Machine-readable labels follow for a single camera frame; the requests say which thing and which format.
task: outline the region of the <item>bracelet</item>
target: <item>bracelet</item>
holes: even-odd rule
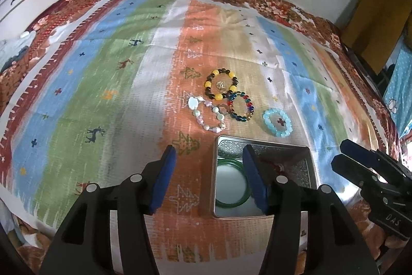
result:
[[[233,168],[238,170],[243,175],[243,177],[245,178],[246,190],[245,190],[242,198],[240,200],[238,200],[236,203],[223,203],[223,202],[219,201],[217,198],[215,198],[216,206],[224,208],[224,209],[229,209],[229,208],[234,208],[234,207],[242,205],[252,195],[252,189],[249,186],[248,178],[246,177],[245,170],[243,168],[243,164],[241,162],[237,161],[237,160],[221,159],[221,160],[218,160],[218,167],[219,166],[232,166]]]
[[[237,96],[241,96],[245,100],[246,106],[248,107],[248,112],[246,113],[246,116],[240,116],[233,110],[233,101]],[[230,97],[227,99],[227,105],[229,106],[230,116],[236,119],[237,121],[248,121],[252,118],[253,114],[255,113],[255,108],[252,104],[251,99],[244,92],[237,91],[231,94]]]
[[[206,107],[212,108],[212,112],[216,114],[217,120],[220,121],[218,126],[210,127],[209,125],[204,123],[202,114],[197,109],[200,102],[202,102]],[[193,110],[193,115],[196,117],[197,123],[200,126],[202,126],[205,131],[219,133],[226,128],[226,124],[223,121],[225,119],[225,116],[219,112],[219,108],[217,106],[213,106],[211,101],[205,101],[205,99],[202,96],[189,97],[189,100],[187,101],[187,106],[189,107],[189,109]]]
[[[231,79],[232,79],[232,85],[230,86],[229,90],[227,92],[225,92],[224,94],[212,94],[212,80],[215,78],[215,76],[219,75],[219,74],[227,74]],[[205,95],[208,96],[210,99],[214,99],[215,101],[221,101],[223,98],[228,97],[229,95],[231,95],[232,93],[234,93],[237,90],[237,84],[239,83],[239,81],[237,80],[237,77],[235,76],[235,74],[233,72],[231,72],[228,69],[216,69],[214,71],[212,71],[212,73],[207,76],[206,78],[206,82],[204,84],[205,86]]]
[[[280,131],[278,130],[273,123],[270,120],[270,116],[274,113],[277,113],[281,116],[281,118],[279,118],[278,123],[281,124],[282,126],[286,125],[286,130],[285,131]],[[276,137],[281,137],[281,138],[285,138],[287,136],[289,136],[293,129],[292,129],[292,121],[290,120],[289,116],[287,115],[287,113],[281,109],[277,109],[277,108],[273,108],[273,109],[269,109],[266,110],[263,114],[263,120],[264,123],[266,124],[267,128],[273,133],[274,136]]]

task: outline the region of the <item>blue gripper pad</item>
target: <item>blue gripper pad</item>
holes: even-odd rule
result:
[[[367,168],[376,168],[378,164],[375,153],[349,139],[341,142],[340,151]]]
[[[155,213],[163,203],[164,195],[166,194],[167,187],[169,186],[170,179],[172,178],[172,173],[176,165],[176,149],[171,145],[167,146],[160,162],[163,163],[163,166],[161,167],[153,185],[152,201],[149,205],[149,210],[152,213]]]
[[[248,149],[248,146],[243,148],[243,167],[248,178],[249,186],[252,189],[255,204],[263,213],[266,213],[269,209],[269,205],[267,204],[269,187],[263,183],[253,158],[256,154],[254,151],[252,154],[251,151],[253,151],[251,147],[250,149]]]

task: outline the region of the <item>light blue beaded bracelet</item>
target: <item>light blue beaded bracelet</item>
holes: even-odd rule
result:
[[[270,116],[274,113],[277,113],[281,116],[281,118],[279,118],[279,120],[277,121],[279,124],[281,124],[282,126],[286,125],[286,130],[285,131],[279,131],[271,122],[270,120]],[[267,126],[267,128],[273,133],[274,136],[276,137],[281,137],[281,138],[285,138],[287,136],[289,136],[293,129],[292,129],[292,121],[290,120],[289,116],[287,115],[287,113],[281,109],[277,109],[277,108],[273,108],[273,109],[269,109],[266,110],[263,114],[263,120],[265,125]]]

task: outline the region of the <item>blue stripe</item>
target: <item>blue stripe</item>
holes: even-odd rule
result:
[[[51,75],[43,88],[44,96],[39,98],[36,110],[30,114],[31,118],[26,122],[21,140],[14,150],[12,148],[12,171],[16,184],[14,192],[20,194],[27,210],[33,205],[30,204],[30,198],[35,195],[47,165],[49,141],[58,120],[76,92],[84,71],[100,52],[105,39],[109,39],[126,18],[146,0],[132,1],[133,4],[130,3],[131,0],[123,0],[94,25],[82,40],[75,42],[56,70],[58,73]],[[56,95],[55,91],[59,88],[61,94]],[[21,175],[21,168],[26,170],[26,175]]]
[[[286,71],[290,73],[290,81],[298,100],[297,108],[302,111],[301,115],[305,118],[306,128],[318,154],[320,183],[329,184],[336,193],[341,193],[343,188],[349,185],[349,181],[336,174],[330,165],[334,156],[339,154],[340,144],[335,142],[332,127],[326,118],[325,109],[318,99],[314,82],[310,79],[298,53],[293,50],[282,32],[278,29],[278,25],[264,18],[258,18],[258,22],[273,41],[276,48],[281,52]]]

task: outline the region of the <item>silver screw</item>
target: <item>silver screw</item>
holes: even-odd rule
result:
[[[140,182],[142,179],[143,176],[141,176],[141,174],[134,174],[130,176],[130,181],[132,181],[133,183]]]
[[[97,189],[97,185],[94,184],[94,183],[89,184],[89,185],[86,187],[86,191],[88,191],[88,192],[90,192],[90,193],[96,191],[96,189]]]
[[[325,193],[325,194],[330,194],[332,192],[332,188],[326,184],[324,184],[323,186],[321,186],[321,190]]]
[[[282,184],[285,184],[285,183],[288,182],[288,178],[286,176],[283,176],[283,175],[279,175],[278,177],[276,177],[276,180],[279,183],[282,183]]]

